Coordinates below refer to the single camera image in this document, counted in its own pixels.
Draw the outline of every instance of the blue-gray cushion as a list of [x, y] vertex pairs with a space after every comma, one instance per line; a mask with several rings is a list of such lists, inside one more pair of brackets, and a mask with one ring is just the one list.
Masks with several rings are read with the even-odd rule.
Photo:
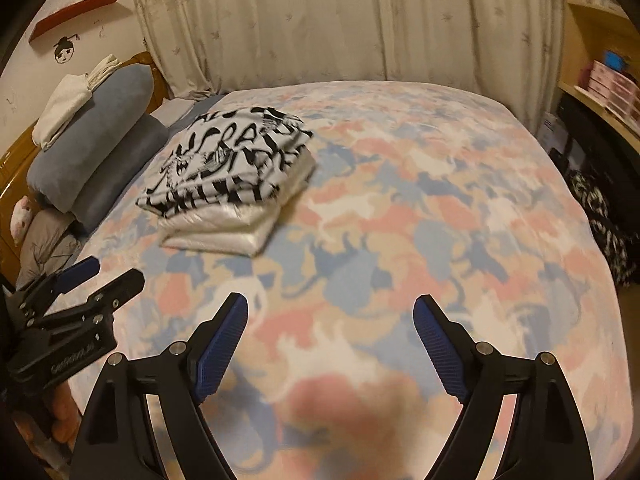
[[153, 91], [149, 66], [116, 70], [53, 146], [36, 156], [27, 173], [29, 187], [59, 211], [70, 211], [84, 184], [146, 111]]
[[144, 114], [98, 166], [71, 208], [88, 233], [100, 225], [122, 190], [168, 139], [166, 127]]

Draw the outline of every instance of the blue gripper pad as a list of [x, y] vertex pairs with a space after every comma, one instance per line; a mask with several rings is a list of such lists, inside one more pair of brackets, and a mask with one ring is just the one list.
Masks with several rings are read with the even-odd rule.
[[[442, 322], [450, 322], [442, 312], [441, 315]], [[463, 404], [468, 395], [468, 389], [465, 384], [465, 368], [462, 359], [422, 298], [418, 298], [414, 305], [414, 325], [445, 391], [450, 396], [457, 397]]]
[[60, 272], [56, 277], [54, 291], [58, 294], [66, 294], [74, 290], [76, 286], [97, 275], [98, 272], [100, 272], [100, 261], [94, 256], [89, 256], [67, 270]]
[[246, 304], [246, 298], [238, 294], [236, 302], [196, 365], [193, 394], [199, 403], [204, 402], [204, 399], [218, 390], [248, 318], [249, 307]]

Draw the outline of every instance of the shelf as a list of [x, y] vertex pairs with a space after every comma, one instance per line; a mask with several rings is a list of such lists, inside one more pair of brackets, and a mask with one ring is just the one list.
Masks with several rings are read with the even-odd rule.
[[629, 129], [628, 126], [626, 126], [625, 123], [618, 120], [613, 113], [609, 112], [605, 107], [599, 105], [596, 101], [567, 83], [559, 82], [558, 88], [578, 99], [578, 101], [584, 104], [587, 108], [598, 114], [609, 126], [616, 130], [617, 133], [619, 133], [620, 136], [623, 137], [623, 139], [625, 139], [637, 153], [640, 154], [640, 139], [635, 133], [633, 133], [633, 131], [631, 131], [631, 129]]
[[590, 20], [603, 28], [613, 30], [622, 36], [640, 41], [640, 34], [624, 12], [607, 7], [569, 2], [569, 7], [577, 18]]
[[99, 9], [100, 7], [114, 4], [117, 1], [118, 0], [82, 0], [80, 2], [69, 5], [64, 9], [60, 9], [36, 23], [36, 26], [31, 33], [31, 37], [29, 38], [29, 43], [31, 43], [31, 41], [35, 40], [37, 37], [42, 36], [45, 32], [48, 32], [52, 28], [55, 28], [62, 23], [68, 22], [68, 20], [70, 20], [71, 18], [80, 16], [80, 14], [84, 14], [85, 12], [89, 12], [90, 10]]

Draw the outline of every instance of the pastel camouflage bedsheet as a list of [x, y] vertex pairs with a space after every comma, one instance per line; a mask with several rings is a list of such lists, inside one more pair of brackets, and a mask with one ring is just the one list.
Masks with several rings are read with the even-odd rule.
[[[203, 411], [239, 479], [423, 479], [460, 406], [412, 323], [431, 294], [503, 354], [556, 354], [586, 427], [597, 479], [622, 458], [632, 424], [614, 285], [586, 216], [535, 139], [502, 105], [440, 86], [337, 82], [235, 92], [217, 109], [268, 105], [316, 132], [309, 189], [251, 260], [158, 246], [135, 206], [141, 177], [82, 256], [101, 274], [83, 302], [130, 267], [143, 293], [116, 315], [130, 358], [185, 340], [232, 291], [248, 327]], [[146, 171], [152, 174], [178, 142]], [[104, 360], [71, 381], [84, 407]], [[492, 478], [514, 399], [481, 477]], [[166, 430], [158, 429], [170, 457]], [[172, 478], [175, 460], [166, 459]]]

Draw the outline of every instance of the black and white patterned bag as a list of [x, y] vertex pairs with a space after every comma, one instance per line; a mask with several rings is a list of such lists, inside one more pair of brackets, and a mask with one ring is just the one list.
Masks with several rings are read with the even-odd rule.
[[137, 204], [164, 218], [219, 203], [268, 200], [287, 178], [313, 132], [274, 108], [198, 117]]
[[629, 248], [638, 241], [638, 236], [622, 232], [609, 219], [609, 202], [591, 175], [570, 171], [566, 180], [589, 219], [591, 233], [609, 264], [613, 281], [616, 286], [629, 285], [636, 272], [636, 264], [629, 257]]

